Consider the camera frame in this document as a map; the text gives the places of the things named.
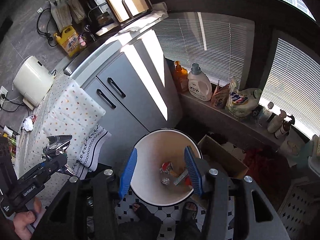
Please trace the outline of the person's left hand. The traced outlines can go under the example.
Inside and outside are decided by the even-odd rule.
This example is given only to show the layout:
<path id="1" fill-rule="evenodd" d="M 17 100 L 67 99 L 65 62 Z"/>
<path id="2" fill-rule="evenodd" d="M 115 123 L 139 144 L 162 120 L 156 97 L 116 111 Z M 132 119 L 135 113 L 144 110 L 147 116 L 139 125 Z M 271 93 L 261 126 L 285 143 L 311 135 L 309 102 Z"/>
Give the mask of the person's left hand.
<path id="1" fill-rule="evenodd" d="M 36 221 L 37 216 L 40 216 L 42 211 L 42 203 L 39 198 L 34 198 L 34 210 L 27 212 L 20 212 L 13 218 L 14 231 L 21 240 L 31 239 L 32 233 L 27 226 Z"/>

